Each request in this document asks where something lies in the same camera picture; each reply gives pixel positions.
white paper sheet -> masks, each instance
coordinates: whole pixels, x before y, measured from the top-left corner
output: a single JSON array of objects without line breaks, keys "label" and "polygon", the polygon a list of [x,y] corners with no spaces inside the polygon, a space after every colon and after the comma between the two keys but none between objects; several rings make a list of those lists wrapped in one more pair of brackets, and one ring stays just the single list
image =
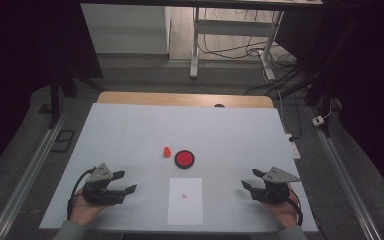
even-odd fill
[{"label": "white paper sheet", "polygon": [[170,178],[168,225],[202,225],[202,178]]}]

small black object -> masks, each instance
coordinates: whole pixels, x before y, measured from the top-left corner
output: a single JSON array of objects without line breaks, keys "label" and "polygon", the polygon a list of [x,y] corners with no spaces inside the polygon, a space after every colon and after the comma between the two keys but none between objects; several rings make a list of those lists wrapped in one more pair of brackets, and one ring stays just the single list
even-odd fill
[{"label": "small black object", "polygon": [[289,142],[293,142],[293,141],[295,141],[295,140],[297,140],[297,139],[298,139],[297,137],[293,137],[293,136],[292,136],[292,137],[289,138]]},{"label": "small black object", "polygon": [[188,169],[192,167],[195,162],[195,156],[188,150],[182,150],[176,153],[174,162],[181,169]]}]

wrist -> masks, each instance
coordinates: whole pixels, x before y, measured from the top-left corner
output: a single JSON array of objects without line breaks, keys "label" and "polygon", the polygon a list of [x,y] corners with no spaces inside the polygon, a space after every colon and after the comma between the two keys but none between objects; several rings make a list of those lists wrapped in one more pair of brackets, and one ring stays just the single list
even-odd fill
[{"label": "wrist", "polygon": [[87,218],[87,216],[82,216],[82,215],[78,216],[74,214],[74,215],[71,215],[70,222],[73,222],[82,227],[87,227],[87,225],[89,225],[91,221]]},{"label": "wrist", "polygon": [[290,227],[294,227],[294,226],[297,226],[298,223],[297,223],[297,219],[295,217],[283,217],[281,219],[278,219],[279,220],[279,224],[283,227],[283,228],[290,228]]}]

red button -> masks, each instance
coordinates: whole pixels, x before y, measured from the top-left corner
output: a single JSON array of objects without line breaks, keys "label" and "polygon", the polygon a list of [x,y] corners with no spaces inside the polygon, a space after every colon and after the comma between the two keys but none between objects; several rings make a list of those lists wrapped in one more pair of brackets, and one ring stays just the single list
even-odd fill
[{"label": "red button", "polygon": [[179,168],[187,169],[193,165],[195,156],[187,150],[182,150],[176,154],[174,160]]}]

white tabletop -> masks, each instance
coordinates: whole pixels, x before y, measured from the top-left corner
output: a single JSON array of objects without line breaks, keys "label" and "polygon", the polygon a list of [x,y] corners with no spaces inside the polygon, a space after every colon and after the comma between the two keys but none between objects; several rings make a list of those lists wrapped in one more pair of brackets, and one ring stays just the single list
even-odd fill
[{"label": "white tabletop", "polygon": [[[166,146],[170,158],[163,156]],[[191,168],[175,165],[180,150],[194,154]],[[251,199],[241,180],[264,187],[251,169],[272,166],[299,176],[276,109],[94,104],[40,228],[61,226],[76,180],[102,162],[113,172],[126,171],[108,189],[137,188],[91,228],[123,232],[277,232],[268,209]],[[202,224],[169,225],[173,178],[201,179]],[[317,231],[302,184],[292,186],[302,204],[303,230]]]}]

